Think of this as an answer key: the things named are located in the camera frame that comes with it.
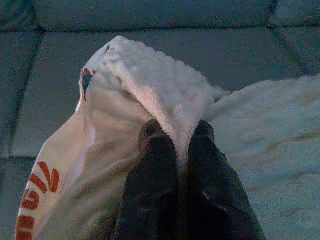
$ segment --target couch backrest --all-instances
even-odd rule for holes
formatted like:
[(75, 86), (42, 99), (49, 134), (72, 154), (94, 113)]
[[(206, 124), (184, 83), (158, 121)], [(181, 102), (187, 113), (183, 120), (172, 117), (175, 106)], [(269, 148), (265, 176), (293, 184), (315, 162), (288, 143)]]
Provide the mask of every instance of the couch backrest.
[(33, 0), (48, 31), (264, 26), (273, 0)]

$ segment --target white fabric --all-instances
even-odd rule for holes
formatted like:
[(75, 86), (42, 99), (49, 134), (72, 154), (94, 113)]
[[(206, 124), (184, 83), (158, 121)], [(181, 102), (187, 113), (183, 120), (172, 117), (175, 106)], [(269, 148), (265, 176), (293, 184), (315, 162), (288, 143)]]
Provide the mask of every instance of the white fabric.
[[(84, 95), (85, 69), (96, 73)], [(122, 36), (81, 72), (76, 112), (46, 141), (32, 170), (48, 183), (37, 163), (45, 162), (50, 173), (56, 169), (57, 191), (43, 193), (30, 181), (26, 186), (22, 204), (37, 194), (38, 206), (21, 207), (18, 216), (34, 219), (33, 239), (81, 240), (99, 229), (111, 239), (126, 177), (137, 162), (140, 129), (152, 118), (175, 145), (181, 203), (189, 143), (202, 119), (213, 126), (216, 145), (238, 172), (268, 239), (320, 234), (320, 194), (312, 193), (320, 182), (320, 75), (259, 82), (231, 93), (183, 62)], [(18, 220), (18, 232), (30, 232), (22, 225)]]

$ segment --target couch seam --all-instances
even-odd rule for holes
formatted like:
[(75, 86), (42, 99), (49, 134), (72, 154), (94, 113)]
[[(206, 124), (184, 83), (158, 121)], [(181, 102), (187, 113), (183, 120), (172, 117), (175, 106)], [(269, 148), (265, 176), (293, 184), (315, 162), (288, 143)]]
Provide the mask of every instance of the couch seam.
[(279, 41), (280, 44), (282, 44), (284, 46), (284, 48), (286, 49), (287, 53), (291, 56), (295, 57), (295, 62), (296, 64), (300, 67), (300, 69), (302, 70), (303, 74), (306, 75), (308, 74), (307, 69), (305, 68), (302, 58), (301, 56), (297, 53), (297, 51), (295, 51), (294, 47), (291, 47), (289, 42), (286, 40), (285, 37), (281, 36), (280, 33), (277, 33), (275, 30), (276, 29), (281, 29), (282, 27), (277, 27), (277, 28), (269, 28), (269, 30), (271, 31), (271, 33), (274, 35), (274, 37)]
[(43, 41), (43, 37), (44, 37), (44, 33), (43, 32), (38, 32), (39, 34), (39, 40), (38, 43), (36, 43), (33, 47), (32, 47), (32, 56), (31, 56), (31, 63), (28, 66), (28, 71), (26, 73), (26, 77), (24, 80), (24, 86), (22, 88), (22, 94), (18, 97), (17, 99), (17, 108), (14, 114), (14, 120), (13, 123), (11, 125), (10, 128), (10, 139), (9, 139), (9, 144), (8, 144), (8, 158), (13, 157), (12, 156), (12, 148), (13, 148), (13, 143), (15, 140), (15, 136), (16, 136), (16, 131), (17, 131), (17, 126), (18, 126), (18, 121), (19, 121), (19, 115), (20, 115), (20, 110), (25, 98), (25, 94), (26, 94), (26, 89), (28, 88), (31, 80), (31, 73), (32, 73), (32, 69), (33, 66), (36, 62), (36, 56), (38, 55), (38, 51), (40, 49), (40, 45), (42, 44)]
[(241, 30), (241, 29), (255, 29), (255, 28), (268, 28), (268, 29), (292, 29), (292, 28), (308, 28), (308, 27), (320, 27), (320, 24), (296, 24), (296, 25), (275, 25), (272, 23), (262, 23), (257, 25), (247, 26), (220, 26), (220, 27), (208, 27), (208, 26), (175, 26), (175, 27), (153, 27), (153, 28), (136, 28), (136, 29), (113, 29), (113, 30), (81, 30), (81, 31), (47, 31), (40, 27), (40, 31), (46, 33), (135, 33), (135, 32), (152, 32), (152, 31), (167, 31), (167, 30)]
[(266, 18), (266, 21), (265, 21), (266, 26), (273, 25), (272, 23), (270, 23), (270, 19), (277, 11), (279, 0), (271, 0), (270, 5), (271, 6), (270, 6), (269, 16)]

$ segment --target white towel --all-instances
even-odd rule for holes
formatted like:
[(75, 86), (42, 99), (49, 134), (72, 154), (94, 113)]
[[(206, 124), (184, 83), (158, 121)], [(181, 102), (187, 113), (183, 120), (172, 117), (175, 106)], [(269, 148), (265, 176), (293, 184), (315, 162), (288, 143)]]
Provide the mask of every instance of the white towel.
[[(320, 234), (313, 198), (320, 194), (302, 192), (320, 183), (320, 75), (259, 82), (231, 93), (211, 86), (182, 61), (117, 36), (83, 67), (79, 86), (75, 114), (36, 160), (16, 239), (81, 240), (100, 231), (111, 239), (126, 177), (137, 162), (140, 129), (153, 118), (177, 152), (180, 206), (186, 200), (189, 144), (204, 120), (238, 172), (267, 238)], [(183, 216), (180, 208), (181, 231)]]

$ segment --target gray couch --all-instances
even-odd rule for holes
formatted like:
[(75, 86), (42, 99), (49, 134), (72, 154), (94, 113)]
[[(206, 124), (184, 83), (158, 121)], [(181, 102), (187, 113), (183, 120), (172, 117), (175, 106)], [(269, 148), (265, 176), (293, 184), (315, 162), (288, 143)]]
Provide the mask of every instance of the gray couch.
[(76, 109), (81, 68), (117, 35), (230, 91), (320, 73), (320, 0), (3, 0), (0, 31), (2, 240), (43, 143)]

